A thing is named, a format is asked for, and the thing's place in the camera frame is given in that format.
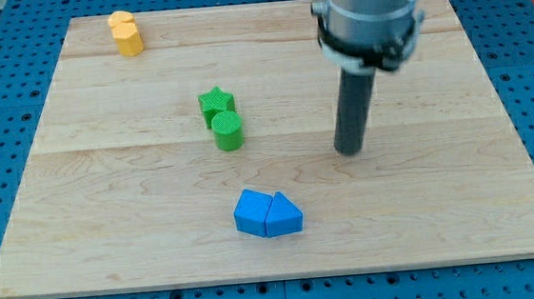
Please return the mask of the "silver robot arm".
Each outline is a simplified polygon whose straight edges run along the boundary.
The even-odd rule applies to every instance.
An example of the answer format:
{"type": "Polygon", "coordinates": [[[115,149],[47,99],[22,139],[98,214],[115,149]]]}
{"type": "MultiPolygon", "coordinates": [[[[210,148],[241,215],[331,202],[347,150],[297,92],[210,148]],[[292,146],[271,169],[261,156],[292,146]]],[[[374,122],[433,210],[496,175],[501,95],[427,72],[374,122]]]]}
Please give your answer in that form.
{"type": "Polygon", "coordinates": [[[312,1],[321,51],[353,75],[397,70],[414,52],[425,19],[417,1],[312,1]]]}

